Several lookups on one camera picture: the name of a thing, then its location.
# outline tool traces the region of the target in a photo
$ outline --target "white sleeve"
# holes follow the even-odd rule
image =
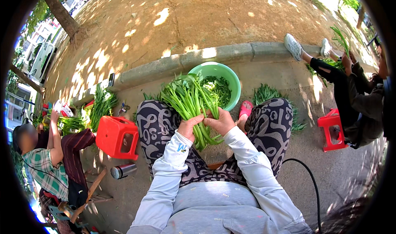
[[[192,142],[176,130],[166,144],[164,155],[152,166],[154,178],[140,203],[131,229],[141,225],[150,225],[161,230],[166,227],[179,191],[181,173],[188,168],[185,161],[191,146]]]
[[[270,161],[263,152],[258,152],[247,136],[238,128],[232,128],[224,136],[238,161],[248,187],[253,192],[261,209],[279,229],[305,222],[300,210],[280,186],[271,169]]]

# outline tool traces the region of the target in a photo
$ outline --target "white long-sleeve shirt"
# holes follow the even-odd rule
[[[267,156],[238,127],[225,134],[224,141],[232,148],[248,188],[225,181],[179,188],[192,142],[176,130],[164,155],[154,162],[153,181],[127,234],[312,233],[275,179]]]

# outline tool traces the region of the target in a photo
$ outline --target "concrete curb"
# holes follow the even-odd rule
[[[320,56],[320,47],[303,45],[304,50],[313,57]],[[117,74],[114,84],[109,89],[119,92],[145,83],[150,83],[174,74],[187,73],[195,66],[215,61],[222,64],[265,62],[280,63],[294,61],[290,52],[282,42],[255,42],[221,47],[210,47],[184,54],[174,54],[150,63],[132,68]],[[108,85],[108,79],[100,84]],[[90,102],[95,94],[96,85],[83,91],[71,99],[71,103],[79,107]]]

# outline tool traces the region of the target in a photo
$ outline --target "plaid shirt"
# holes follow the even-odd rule
[[[62,162],[53,166],[49,149],[38,148],[23,155],[33,179],[46,191],[68,201],[68,177]]]

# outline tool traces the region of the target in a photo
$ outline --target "printed logo on sleeve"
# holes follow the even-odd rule
[[[177,149],[177,151],[185,153],[187,151],[187,145],[183,145],[182,143],[179,143],[179,148]]]

